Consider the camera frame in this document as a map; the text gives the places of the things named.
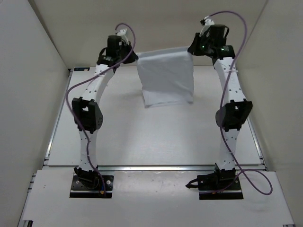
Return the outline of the white skirt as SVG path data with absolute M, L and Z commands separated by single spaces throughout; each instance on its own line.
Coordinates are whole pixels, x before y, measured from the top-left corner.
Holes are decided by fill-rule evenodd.
M 187 49 L 175 47 L 137 54 L 145 108 L 193 103 L 194 63 Z

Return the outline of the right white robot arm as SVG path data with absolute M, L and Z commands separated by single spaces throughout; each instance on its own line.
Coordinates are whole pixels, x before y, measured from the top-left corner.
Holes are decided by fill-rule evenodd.
M 214 172 L 197 176 L 196 186 L 203 192 L 215 193 L 229 188 L 236 179 L 235 150 L 237 137 L 246 122 L 253 104 L 242 92 L 237 70 L 236 55 L 231 45 L 226 45 L 229 28 L 225 25 L 204 25 L 195 34 L 188 52 L 194 56 L 212 59 L 223 90 L 215 121 L 220 129 L 221 143 Z

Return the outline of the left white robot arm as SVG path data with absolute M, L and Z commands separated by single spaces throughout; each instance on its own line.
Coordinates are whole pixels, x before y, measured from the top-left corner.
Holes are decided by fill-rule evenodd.
M 126 35 L 110 35 L 107 47 L 99 54 L 94 78 L 89 82 L 82 96 L 71 102 L 74 121 L 80 134 L 80 163 L 74 169 L 79 181 L 88 189 L 105 187 L 98 171 L 96 159 L 97 133 L 103 123 L 103 114 L 99 107 L 101 96 L 120 64 L 129 64 L 138 60 Z

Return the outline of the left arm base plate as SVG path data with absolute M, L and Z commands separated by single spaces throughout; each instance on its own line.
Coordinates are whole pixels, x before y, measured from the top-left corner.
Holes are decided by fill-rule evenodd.
M 73 176 L 70 189 L 70 198 L 94 198 L 94 199 L 111 199 L 114 176 L 103 175 L 105 186 L 100 179 L 93 183 L 81 180 L 77 175 Z

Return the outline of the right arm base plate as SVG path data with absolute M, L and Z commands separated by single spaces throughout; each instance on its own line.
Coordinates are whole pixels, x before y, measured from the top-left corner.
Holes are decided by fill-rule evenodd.
M 239 178 L 218 180 L 215 174 L 198 175 L 200 200 L 242 200 L 244 199 Z

